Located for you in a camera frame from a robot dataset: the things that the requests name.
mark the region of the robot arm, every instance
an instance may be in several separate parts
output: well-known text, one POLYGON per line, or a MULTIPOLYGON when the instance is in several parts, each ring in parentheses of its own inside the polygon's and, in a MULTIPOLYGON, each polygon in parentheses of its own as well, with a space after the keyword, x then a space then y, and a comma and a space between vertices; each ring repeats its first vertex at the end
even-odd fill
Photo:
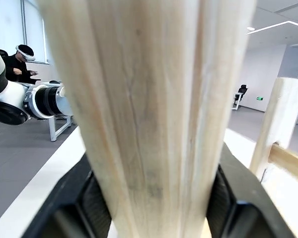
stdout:
POLYGON ((31 85, 8 81, 5 64, 0 56, 0 122, 20 125, 31 117, 73 115, 62 84, 31 85))

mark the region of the hand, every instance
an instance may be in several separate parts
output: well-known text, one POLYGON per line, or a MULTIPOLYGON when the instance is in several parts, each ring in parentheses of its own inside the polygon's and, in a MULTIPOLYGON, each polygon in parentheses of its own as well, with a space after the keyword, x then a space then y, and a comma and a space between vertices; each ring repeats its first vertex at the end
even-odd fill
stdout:
POLYGON ((18 68, 13 68, 13 73, 16 74, 16 75, 21 75, 22 71, 18 68))
POLYGON ((33 71, 33 70, 29 70, 29 72, 31 76, 35 76, 39 74, 37 71, 33 71))

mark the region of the wooden beam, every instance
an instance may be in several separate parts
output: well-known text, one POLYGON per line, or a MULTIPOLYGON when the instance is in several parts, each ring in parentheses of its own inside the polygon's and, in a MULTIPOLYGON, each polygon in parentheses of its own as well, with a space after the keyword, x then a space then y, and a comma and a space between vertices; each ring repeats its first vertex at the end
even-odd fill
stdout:
POLYGON ((264 115, 250 170, 262 179, 273 143, 288 148, 298 117, 298 79, 277 78, 264 115))
POLYGON ((298 178, 298 155, 294 152, 273 144, 269 160, 298 178))
POLYGON ((39 0, 121 238, 198 238, 254 0, 39 0))

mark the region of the office chair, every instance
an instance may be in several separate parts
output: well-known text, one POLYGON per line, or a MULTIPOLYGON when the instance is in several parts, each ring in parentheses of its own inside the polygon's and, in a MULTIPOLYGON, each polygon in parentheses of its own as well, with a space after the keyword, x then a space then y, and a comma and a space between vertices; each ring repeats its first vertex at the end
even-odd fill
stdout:
MULTIPOLYGON (((242 95, 240 96, 240 101, 242 101, 242 98, 244 96, 244 94, 246 93, 246 91, 248 90, 248 88, 246 87, 246 84, 242 84, 238 90, 239 93, 242 93, 242 95)), ((235 99, 234 99, 234 106, 236 106, 236 101, 238 100, 238 96, 235 95, 235 99)))
POLYGON ((6 51, 4 51, 4 50, 0 50, 0 56, 1 56, 1 57, 7 57, 7 56, 9 56, 9 55, 8 55, 8 53, 7 53, 6 51))
POLYGON ((242 101, 242 98, 244 96, 244 94, 246 93, 246 91, 248 90, 248 88, 246 88, 246 84, 242 84, 238 90, 239 93, 242 93, 240 100, 242 101))

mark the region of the white wall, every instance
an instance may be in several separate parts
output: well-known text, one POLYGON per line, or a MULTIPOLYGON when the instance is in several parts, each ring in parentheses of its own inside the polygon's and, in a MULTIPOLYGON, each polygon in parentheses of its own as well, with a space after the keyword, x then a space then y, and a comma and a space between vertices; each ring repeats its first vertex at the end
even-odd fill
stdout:
POLYGON ((298 77, 298 48, 286 48, 278 77, 298 77))
POLYGON ((282 64, 286 45, 248 50, 236 85, 238 91, 241 84, 246 84, 248 91, 241 105, 260 111, 266 111, 275 79, 282 64))

